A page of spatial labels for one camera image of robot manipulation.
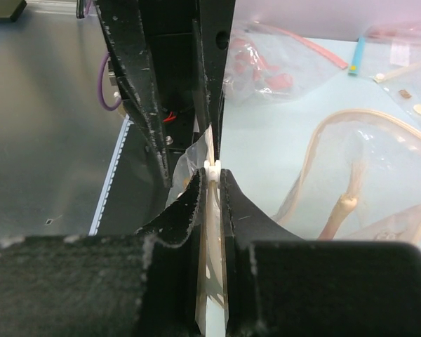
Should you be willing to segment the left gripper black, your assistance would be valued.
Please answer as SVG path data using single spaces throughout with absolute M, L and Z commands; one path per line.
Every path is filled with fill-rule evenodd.
M 171 186 L 168 150 L 182 154 L 192 145 L 195 113 L 200 132 L 212 128 L 213 151 L 220 153 L 235 3 L 95 2 L 123 107 L 147 140 L 165 187 Z

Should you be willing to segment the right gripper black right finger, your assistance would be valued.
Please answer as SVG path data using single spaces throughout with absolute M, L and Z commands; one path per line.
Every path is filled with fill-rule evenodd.
M 257 300 L 250 264 L 253 242 L 300 241 L 274 222 L 241 190 L 233 173 L 220 174 L 220 203 L 225 237 L 228 320 L 227 336 L 250 336 L 257 319 Z

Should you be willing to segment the clear dotted zip bag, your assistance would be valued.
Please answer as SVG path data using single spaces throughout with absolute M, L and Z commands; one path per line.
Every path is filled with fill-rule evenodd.
M 354 161 L 367 163 L 363 216 L 354 213 L 332 240 L 318 240 Z M 222 164 L 207 130 L 179 158 L 168 201 L 204 176 L 204 251 L 200 271 L 207 301 L 197 324 L 227 336 L 225 237 L 220 203 Z M 250 336 L 421 336 L 421 132 L 375 110 L 344 110 L 315 129 L 300 173 L 274 222 L 300 241 L 253 242 L 250 264 L 257 300 Z M 208 311 L 208 303 L 219 313 Z

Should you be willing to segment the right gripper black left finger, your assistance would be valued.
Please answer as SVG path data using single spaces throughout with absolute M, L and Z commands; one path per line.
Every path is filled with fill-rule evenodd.
M 202 171 L 137 237 L 144 293 L 134 336 L 200 336 L 195 319 L 202 232 Z

